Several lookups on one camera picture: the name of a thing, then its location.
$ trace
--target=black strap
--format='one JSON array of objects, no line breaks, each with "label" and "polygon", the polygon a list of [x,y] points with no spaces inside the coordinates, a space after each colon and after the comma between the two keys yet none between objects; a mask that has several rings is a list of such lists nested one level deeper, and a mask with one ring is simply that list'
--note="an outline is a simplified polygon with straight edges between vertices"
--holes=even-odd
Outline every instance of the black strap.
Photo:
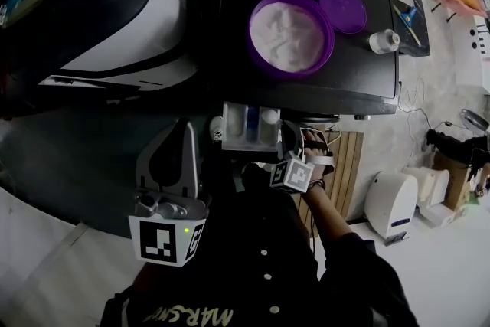
[{"label": "black strap", "polygon": [[313,181],[311,181],[309,183],[309,185],[308,185],[308,189],[312,189],[316,185],[319,185],[320,187],[322,187],[322,189],[325,189],[325,182],[323,181],[322,178],[320,178],[319,180],[313,180]]},{"label": "black strap", "polygon": [[316,140],[305,140],[305,149],[307,148],[326,150],[327,145],[325,144],[325,142],[318,142]]}]

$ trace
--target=hand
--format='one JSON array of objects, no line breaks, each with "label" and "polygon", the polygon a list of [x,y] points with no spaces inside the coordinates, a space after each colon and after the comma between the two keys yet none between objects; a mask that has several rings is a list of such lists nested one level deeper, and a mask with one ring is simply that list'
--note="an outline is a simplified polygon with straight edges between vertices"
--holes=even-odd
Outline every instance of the hand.
[{"label": "hand", "polygon": [[[322,138],[320,138],[318,135],[314,135],[310,131],[305,131],[304,132],[304,135],[305,135],[305,138],[307,138],[307,140],[313,140],[313,141],[324,143],[324,141],[322,140]],[[306,148],[305,149],[305,154],[306,155],[310,155],[310,156],[315,156],[315,155],[317,155],[317,156],[324,156],[324,155],[327,155],[327,151],[326,150],[321,150],[321,149],[310,149],[310,148]],[[324,165],[315,165],[315,170],[313,171],[313,175],[312,175],[312,178],[311,178],[310,181],[322,179],[323,178],[323,171],[324,170],[325,170],[325,166]]]}]

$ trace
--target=white powder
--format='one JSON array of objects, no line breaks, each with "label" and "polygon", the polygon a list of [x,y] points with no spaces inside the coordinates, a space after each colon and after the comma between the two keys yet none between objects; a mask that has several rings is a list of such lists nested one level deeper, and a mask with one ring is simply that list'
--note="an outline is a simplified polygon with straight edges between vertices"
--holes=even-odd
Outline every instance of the white powder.
[{"label": "white powder", "polygon": [[272,3],[257,12],[250,26],[253,45],[275,68],[290,73],[307,70],[321,55],[324,35],[302,8]]}]

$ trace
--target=wrist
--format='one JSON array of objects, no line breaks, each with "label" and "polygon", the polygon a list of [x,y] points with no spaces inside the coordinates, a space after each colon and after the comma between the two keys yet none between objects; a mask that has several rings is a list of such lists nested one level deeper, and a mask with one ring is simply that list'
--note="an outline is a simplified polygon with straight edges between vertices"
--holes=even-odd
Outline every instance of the wrist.
[{"label": "wrist", "polygon": [[319,183],[312,184],[312,187],[308,188],[308,191],[302,194],[302,197],[307,203],[309,201],[320,201],[323,198],[328,199],[325,189]]}]

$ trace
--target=desk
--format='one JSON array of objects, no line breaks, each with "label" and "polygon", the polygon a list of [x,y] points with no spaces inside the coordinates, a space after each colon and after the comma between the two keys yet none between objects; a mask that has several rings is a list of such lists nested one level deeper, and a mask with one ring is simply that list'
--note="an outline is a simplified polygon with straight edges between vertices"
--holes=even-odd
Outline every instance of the desk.
[{"label": "desk", "polygon": [[250,59],[246,47],[249,17],[260,0],[220,0],[217,26],[220,53],[212,86],[226,101],[321,114],[394,113],[398,96],[398,54],[378,55],[369,36],[394,29],[391,0],[363,0],[367,25],[359,34],[335,32],[328,63],[310,77],[273,80]]}]

